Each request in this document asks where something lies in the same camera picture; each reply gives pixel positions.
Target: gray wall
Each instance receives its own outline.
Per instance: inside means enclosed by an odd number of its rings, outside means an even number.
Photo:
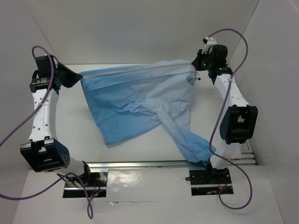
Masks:
[[[193,60],[202,39],[243,32],[258,0],[24,0],[65,64]],[[239,37],[223,33],[234,52]]]
[[[268,169],[286,224],[298,223],[299,196],[299,1],[261,0],[245,37],[249,57],[236,74],[246,97],[259,109],[250,141],[258,162]],[[239,43],[231,61],[244,55]]]
[[[0,30],[0,139],[3,139],[33,110],[29,84],[36,65],[31,47],[40,44],[51,49],[21,0],[0,1]],[[28,140],[30,126],[28,122],[0,148],[2,194],[21,196],[29,167],[19,149]],[[18,201],[0,198],[2,224],[12,223],[17,205]]]

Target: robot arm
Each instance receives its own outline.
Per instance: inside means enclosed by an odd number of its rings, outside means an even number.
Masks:
[[[61,85],[70,88],[82,76],[60,64],[53,56],[52,60],[55,64],[55,77],[50,93],[34,116],[28,143],[22,144],[20,151],[36,172],[75,173],[86,182],[90,176],[88,165],[70,157],[68,149],[58,141],[55,129],[56,105]],[[37,57],[36,64],[38,70],[34,72],[30,84],[35,109],[44,98],[50,82],[49,58]]]
[[[217,45],[216,40],[212,37],[205,38],[203,42],[205,47],[198,51],[197,58],[192,65],[198,71],[208,70],[212,83],[218,88],[224,99],[233,73],[226,65],[228,49],[224,45]],[[257,108],[250,106],[244,99],[235,79],[232,78],[231,81],[231,89],[221,117],[221,124],[216,131],[216,134],[223,139],[220,145],[216,146],[216,153],[229,160],[240,144],[252,137],[258,113]],[[221,170],[225,172],[228,162],[213,155],[208,166],[211,173],[220,174]]]

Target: white table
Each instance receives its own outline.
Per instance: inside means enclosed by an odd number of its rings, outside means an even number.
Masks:
[[[79,72],[112,65],[72,65]],[[222,98],[205,74],[194,87],[194,102],[190,108],[191,130],[209,139]],[[71,156],[87,162],[107,161],[173,161],[184,160],[162,125],[152,131],[115,146],[107,147],[87,107],[80,84],[62,88],[57,105],[57,136],[68,147]],[[34,199],[20,201],[14,224],[103,223],[103,224],[182,224],[221,223],[282,224],[278,205],[267,173],[261,166],[244,166],[251,177],[254,196],[249,207],[241,211],[224,208],[217,196],[191,196],[190,183],[185,181],[188,169],[152,169],[138,173],[115,174],[126,182],[116,185],[108,180],[107,197],[93,201],[94,219],[86,214],[84,198],[63,199],[64,183],[59,182]],[[230,167],[234,195],[224,195],[231,206],[243,205],[249,197],[245,176]],[[140,181],[131,183],[131,179]],[[53,173],[29,171],[22,196],[28,196],[49,186],[57,179]]]

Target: wrinkled fabric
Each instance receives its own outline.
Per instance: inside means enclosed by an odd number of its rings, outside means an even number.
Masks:
[[[92,70],[82,76],[88,107],[106,145],[162,123],[189,162],[205,163],[211,156],[209,142],[190,131],[196,71],[188,61]]]

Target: blue cloth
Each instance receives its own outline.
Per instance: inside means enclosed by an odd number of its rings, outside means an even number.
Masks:
[[[136,137],[162,123],[189,162],[205,163],[211,156],[209,142],[190,131],[188,106],[196,71],[188,61],[93,70],[82,75],[87,104],[106,145]]]

